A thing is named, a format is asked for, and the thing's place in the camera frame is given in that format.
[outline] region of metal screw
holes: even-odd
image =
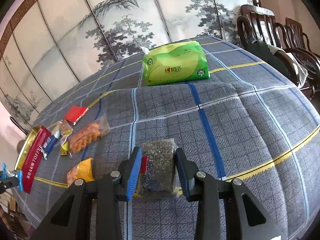
[[[76,185],[76,186],[81,186],[83,183],[84,183],[84,180],[83,180],[83,179],[76,179],[76,180],[75,180],[75,185]]]
[[[198,171],[198,172],[197,172],[197,177],[198,177],[198,178],[204,178],[205,175],[206,175],[206,174],[205,174],[204,171]]]
[[[119,177],[119,176],[120,176],[120,172],[119,172],[119,171],[112,171],[112,172],[110,173],[110,175],[111,175],[111,177],[116,178],[116,177]]]
[[[234,180],[232,181],[232,183],[235,184],[235,185],[237,185],[237,186],[240,186],[240,185],[242,184],[242,180],[240,180],[240,179],[234,179]]]

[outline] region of blue plaid tablecloth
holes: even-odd
[[[111,132],[72,159],[56,146],[42,160],[30,194],[14,190],[37,227],[66,188],[66,173],[93,158],[97,179],[116,170],[134,146],[174,138],[188,160],[215,178],[240,178],[288,238],[301,234],[319,210],[320,116],[288,79],[249,52],[215,37],[198,37],[211,78],[146,87],[136,54],[52,102],[35,122],[46,127],[72,105],[89,106],[80,130],[106,114]],[[222,239],[226,225],[221,207]],[[197,203],[134,198],[120,203],[125,240],[193,239]]]

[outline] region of chair armrest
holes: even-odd
[[[299,85],[300,82],[300,74],[298,71],[298,66],[294,63],[294,61],[283,51],[277,50],[277,52],[274,54],[277,58],[279,58],[284,65],[286,66],[287,70],[290,74],[290,81],[294,83],[296,86]]]
[[[252,26],[249,18],[246,16],[239,16],[237,19],[238,33],[244,49],[247,49],[248,42],[244,36],[243,26],[244,26],[245,32],[247,33],[248,40],[256,40],[256,38],[253,36],[253,30],[252,30]]]
[[[308,50],[309,50],[310,52],[312,52],[311,49],[310,49],[310,40],[309,40],[308,35],[306,35],[305,33],[302,33],[302,38],[303,38],[303,36],[305,36],[305,38],[306,38],[306,40],[307,40]]]
[[[316,83],[320,83],[320,61],[315,55],[309,51],[299,48],[287,48],[284,51],[286,53],[294,53],[299,56],[303,56],[307,59],[313,65],[313,69],[310,69],[307,65],[304,65],[304,67],[308,70],[309,74],[313,74],[313,78],[316,80]]]

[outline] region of seaweed snack package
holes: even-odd
[[[106,115],[96,119],[94,122],[82,128],[69,139],[69,151],[79,153],[87,145],[95,142],[98,138],[107,135],[110,132],[110,126]]]
[[[143,198],[169,198],[179,196],[178,172],[175,165],[174,139],[143,143],[137,194]]]
[[[94,180],[91,168],[92,160],[92,158],[89,158],[80,162],[67,173],[67,184],[69,187],[76,179],[84,179],[86,182]]]
[[[197,41],[166,44],[149,51],[142,59],[147,86],[210,78],[205,54]]]

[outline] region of green tissue package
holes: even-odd
[[[145,53],[142,75],[147,86],[210,78],[207,59],[197,41],[142,50]]]

